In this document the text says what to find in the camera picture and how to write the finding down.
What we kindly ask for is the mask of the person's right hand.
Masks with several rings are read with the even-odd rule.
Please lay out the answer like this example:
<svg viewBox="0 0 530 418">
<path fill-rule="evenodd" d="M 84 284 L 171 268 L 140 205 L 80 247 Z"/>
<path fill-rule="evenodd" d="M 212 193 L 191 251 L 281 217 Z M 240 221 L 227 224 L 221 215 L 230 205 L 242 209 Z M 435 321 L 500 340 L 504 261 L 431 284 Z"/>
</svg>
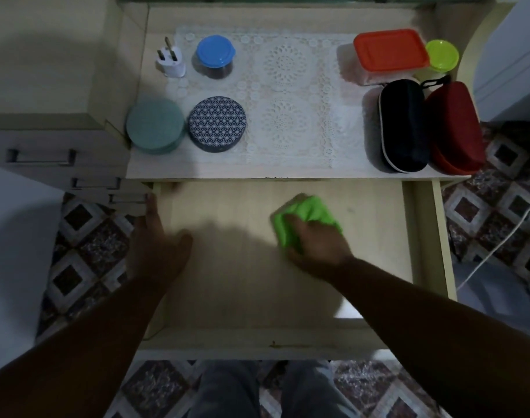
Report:
<svg viewBox="0 0 530 418">
<path fill-rule="evenodd" d="M 285 254 L 300 270 L 332 283 L 355 257 L 346 239 L 333 226 L 319 223 L 317 233 L 317 247 L 311 255 L 291 257 L 286 250 Z"/>
</svg>

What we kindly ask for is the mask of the green cleaning cloth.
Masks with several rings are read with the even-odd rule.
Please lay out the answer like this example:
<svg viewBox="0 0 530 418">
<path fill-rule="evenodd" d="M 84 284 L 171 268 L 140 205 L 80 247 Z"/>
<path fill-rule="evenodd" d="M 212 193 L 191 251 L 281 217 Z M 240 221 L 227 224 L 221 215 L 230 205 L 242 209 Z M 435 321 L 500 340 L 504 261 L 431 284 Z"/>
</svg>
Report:
<svg viewBox="0 0 530 418">
<path fill-rule="evenodd" d="M 317 221 L 330 225 L 336 228 L 340 234 L 343 234 L 343 229 L 339 222 L 334 218 L 320 197 L 301 193 L 283 204 L 270 216 L 276 240 L 278 241 L 279 247 L 283 250 L 292 247 L 298 253 L 302 253 L 299 237 L 292 227 L 287 224 L 284 218 L 285 215 L 297 216 L 304 222 Z"/>
</svg>

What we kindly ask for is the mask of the beige wooden drawer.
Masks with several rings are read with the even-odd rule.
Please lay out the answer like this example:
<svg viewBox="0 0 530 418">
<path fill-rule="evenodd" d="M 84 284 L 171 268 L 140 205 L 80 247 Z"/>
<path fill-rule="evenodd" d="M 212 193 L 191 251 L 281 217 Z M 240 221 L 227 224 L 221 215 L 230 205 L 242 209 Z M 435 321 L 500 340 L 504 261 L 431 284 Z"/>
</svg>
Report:
<svg viewBox="0 0 530 418">
<path fill-rule="evenodd" d="M 456 300 L 439 179 L 242 179 L 156 184 L 167 232 L 194 243 L 139 347 L 144 359 L 361 359 L 386 345 L 329 284 L 284 256 L 272 214 L 317 195 L 352 252 Z"/>
</svg>

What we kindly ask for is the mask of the person's right forearm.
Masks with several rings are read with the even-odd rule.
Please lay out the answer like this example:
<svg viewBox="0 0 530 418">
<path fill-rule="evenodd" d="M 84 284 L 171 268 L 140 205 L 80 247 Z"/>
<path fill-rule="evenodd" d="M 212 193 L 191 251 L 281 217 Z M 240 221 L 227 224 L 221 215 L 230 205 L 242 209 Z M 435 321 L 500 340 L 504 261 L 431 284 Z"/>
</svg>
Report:
<svg viewBox="0 0 530 418">
<path fill-rule="evenodd" d="M 453 418 L 530 418 L 530 336 L 365 261 L 328 281 Z"/>
</svg>

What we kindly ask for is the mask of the person's left forearm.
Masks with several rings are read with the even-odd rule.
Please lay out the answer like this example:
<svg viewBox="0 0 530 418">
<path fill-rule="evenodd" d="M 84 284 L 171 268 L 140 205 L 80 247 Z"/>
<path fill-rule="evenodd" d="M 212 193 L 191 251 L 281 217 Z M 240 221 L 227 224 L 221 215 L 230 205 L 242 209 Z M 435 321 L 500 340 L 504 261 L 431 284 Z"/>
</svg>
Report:
<svg viewBox="0 0 530 418">
<path fill-rule="evenodd" d="M 102 418 L 167 287 L 134 279 L 0 369 L 0 418 Z"/>
</svg>

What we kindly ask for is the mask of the navy patterned round tin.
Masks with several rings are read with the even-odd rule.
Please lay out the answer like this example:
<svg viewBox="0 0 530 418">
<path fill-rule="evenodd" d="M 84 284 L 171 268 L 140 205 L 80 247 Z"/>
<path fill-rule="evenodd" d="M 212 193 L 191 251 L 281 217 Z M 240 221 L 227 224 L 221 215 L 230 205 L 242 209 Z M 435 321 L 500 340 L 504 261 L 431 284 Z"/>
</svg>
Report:
<svg viewBox="0 0 530 418">
<path fill-rule="evenodd" d="M 231 98 L 214 96 L 199 102 L 187 118 L 190 139 L 204 152 L 222 153 L 232 149 L 247 128 L 242 105 Z"/>
</svg>

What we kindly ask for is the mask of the white lace table mat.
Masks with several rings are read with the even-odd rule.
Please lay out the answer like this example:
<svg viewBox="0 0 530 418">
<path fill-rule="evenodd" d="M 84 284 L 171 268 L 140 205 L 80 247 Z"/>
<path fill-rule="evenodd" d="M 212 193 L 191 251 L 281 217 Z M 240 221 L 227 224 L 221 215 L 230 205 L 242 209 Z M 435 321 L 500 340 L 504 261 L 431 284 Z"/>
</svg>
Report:
<svg viewBox="0 0 530 418">
<path fill-rule="evenodd" d="M 203 38 L 219 34 L 236 50 L 233 70 L 222 79 L 187 64 L 166 95 L 188 116 L 213 96 L 242 105 L 247 128 L 224 153 L 206 153 L 186 138 L 173 152 L 192 163 L 318 169 L 368 167 L 379 153 L 380 86 L 356 82 L 355 34 L 296 33 L 287 29 L 184 26 L 175 42 L 189 61 Z"/>
</svg>

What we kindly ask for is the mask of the black glasses case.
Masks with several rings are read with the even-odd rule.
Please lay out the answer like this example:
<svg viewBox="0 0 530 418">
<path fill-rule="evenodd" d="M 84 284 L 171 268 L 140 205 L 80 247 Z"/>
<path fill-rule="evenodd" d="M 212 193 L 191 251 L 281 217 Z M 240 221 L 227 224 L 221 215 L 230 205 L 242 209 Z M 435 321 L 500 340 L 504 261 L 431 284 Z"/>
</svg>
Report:
<svg viewBox="0 0 530 418">
<path fill-rule="evenodd" d="M 417 173 L 430 161 L 422 86 L 410 79 L 387 83 L 378 96 L 381 157 L 401 174 Z"/>
</svg>

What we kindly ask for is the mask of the person's left leg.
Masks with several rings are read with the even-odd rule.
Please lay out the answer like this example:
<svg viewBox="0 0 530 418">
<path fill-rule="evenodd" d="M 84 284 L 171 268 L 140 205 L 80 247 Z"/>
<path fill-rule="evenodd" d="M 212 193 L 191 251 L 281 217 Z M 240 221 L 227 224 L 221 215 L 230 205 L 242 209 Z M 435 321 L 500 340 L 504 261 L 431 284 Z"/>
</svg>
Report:
<svg viewBox="0 0 530 418">
<path fill-rule="evenodd" d="M 207 362 L 187 418 L 260 418 L 259 362 Z"/>
</svg>

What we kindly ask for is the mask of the person's leg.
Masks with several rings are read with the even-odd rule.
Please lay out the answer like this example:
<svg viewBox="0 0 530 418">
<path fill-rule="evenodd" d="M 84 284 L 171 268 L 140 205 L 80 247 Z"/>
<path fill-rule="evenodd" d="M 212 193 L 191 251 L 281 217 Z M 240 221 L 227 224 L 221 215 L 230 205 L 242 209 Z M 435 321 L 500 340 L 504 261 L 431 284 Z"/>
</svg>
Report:
<svg viewBox="0 0 530 418">
<path fill-rule="evenodd" d="M 207 362 L 187 418 L 260 418 L 259 362 Z"/>
<path fill-rule="evenodd" d="M 282 418 L 357 418 L 358 411 L 336 387 L 329 361 L 289 361 L 281 395 Z"/>
</svg>

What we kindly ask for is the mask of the person's right leg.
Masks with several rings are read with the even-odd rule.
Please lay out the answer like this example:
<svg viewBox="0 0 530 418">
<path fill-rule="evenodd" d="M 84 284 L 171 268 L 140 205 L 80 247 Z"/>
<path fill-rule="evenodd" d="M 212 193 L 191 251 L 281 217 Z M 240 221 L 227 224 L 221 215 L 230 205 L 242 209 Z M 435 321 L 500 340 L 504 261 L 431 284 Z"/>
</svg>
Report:
<svg viewBox="0 0 530 418">
<path fill-rule="evenodd" d="M 282 418 L 357 418 L 358 411 L 336 387 L 329 361 L 289 361 L 281 395 Z"/>
</svg>

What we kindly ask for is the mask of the blue lid glass jar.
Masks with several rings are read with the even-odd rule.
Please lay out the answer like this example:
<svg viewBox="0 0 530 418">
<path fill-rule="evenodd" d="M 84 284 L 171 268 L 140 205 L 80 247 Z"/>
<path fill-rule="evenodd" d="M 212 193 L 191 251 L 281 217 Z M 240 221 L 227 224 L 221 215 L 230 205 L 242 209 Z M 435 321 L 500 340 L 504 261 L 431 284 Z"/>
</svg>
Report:
<svg viewBox="0 0 530 418">
<path fill-rule="evenodd" d="M 200 40 L 194 65 L 198 71 L 213 80 L 221 80 L 233 71 L 236 48 L 225 36 L 214 34 Z"/>
</svg>

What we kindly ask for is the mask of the orange lid plastic container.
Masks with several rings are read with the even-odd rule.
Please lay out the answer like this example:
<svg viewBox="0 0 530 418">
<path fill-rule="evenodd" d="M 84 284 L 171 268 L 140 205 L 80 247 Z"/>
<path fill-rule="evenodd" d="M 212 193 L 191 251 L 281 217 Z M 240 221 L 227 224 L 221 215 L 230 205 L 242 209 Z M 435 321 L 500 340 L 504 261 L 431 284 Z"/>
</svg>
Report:
<svg viewBox="0 0 530 418">
<path fill-rule="evenodd" d="M 413 29 L 360 33 L 337 48 L 337 60 L 342 78 L 360 86 L 411 78 L 430 64 L 424 42 Z"/>
</svg>

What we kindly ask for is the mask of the green lid small container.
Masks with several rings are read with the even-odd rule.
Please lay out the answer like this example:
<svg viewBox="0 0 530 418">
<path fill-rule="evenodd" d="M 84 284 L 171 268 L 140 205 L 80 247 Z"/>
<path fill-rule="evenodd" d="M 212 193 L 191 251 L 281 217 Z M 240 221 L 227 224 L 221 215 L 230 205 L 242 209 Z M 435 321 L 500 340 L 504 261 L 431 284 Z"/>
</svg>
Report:
<svg viewBox="0 0 530 418">
<path fill-rule="evenodd" d="M 449 41 L 434 39 L 425 44 L 429 65 L 414 74 L 419 81 L 436 80 L 454 70 L 459 63 L 458 49 Z"/>
</svg>

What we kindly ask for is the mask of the white appliance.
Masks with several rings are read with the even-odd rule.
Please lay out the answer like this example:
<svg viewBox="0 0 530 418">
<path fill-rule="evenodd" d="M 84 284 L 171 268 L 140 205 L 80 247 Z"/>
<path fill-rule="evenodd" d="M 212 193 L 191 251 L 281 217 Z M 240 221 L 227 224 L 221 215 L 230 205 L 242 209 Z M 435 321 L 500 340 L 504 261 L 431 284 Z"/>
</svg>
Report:
<svg viewBox="0 0 530 418">
<path fill-rule="evenodd" d="M 473 97 L 482 121 L 530 121 L 530 0 L 519 0 L 484 44 Z"/>
</svg>

